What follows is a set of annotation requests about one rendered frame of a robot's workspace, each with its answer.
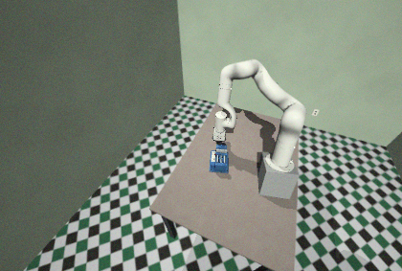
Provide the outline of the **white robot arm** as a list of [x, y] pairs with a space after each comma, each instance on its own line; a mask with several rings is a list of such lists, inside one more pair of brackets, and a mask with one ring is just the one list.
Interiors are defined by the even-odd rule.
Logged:
[[258, 60], [251, 59], [238, 62], [222, 69], [217, 105], [227, 110], [231, 118], [227, 118], [227, 114], [223, 111], [217, 112], [215, 114], [214, 129], [216, 132], [222, 133], [225, 131], [225, 127], [235, 127], [236, 113], [235, 109], [230, 105], [233, 80], [248, 79], [250, 77], [258, 84], [259, 91], [283, 111], [273, 153], [266, 155], [265, 161], [272, 169], [289, 172], [294, 169], [291, 157], [304, 125], [305, 107], [301, 102], [282, 90]]

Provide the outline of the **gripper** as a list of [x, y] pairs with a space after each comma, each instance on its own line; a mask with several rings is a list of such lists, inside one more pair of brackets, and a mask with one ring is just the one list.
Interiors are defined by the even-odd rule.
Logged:
[[216, 140], [216, 144], [217, 144], [218, 141], [219, 141], [219, 143], [222, 141], [225, 141], [226, 140], [225, 136], [226, 136], [226, 131], [219, 133], [214, 130], [212, 139]]

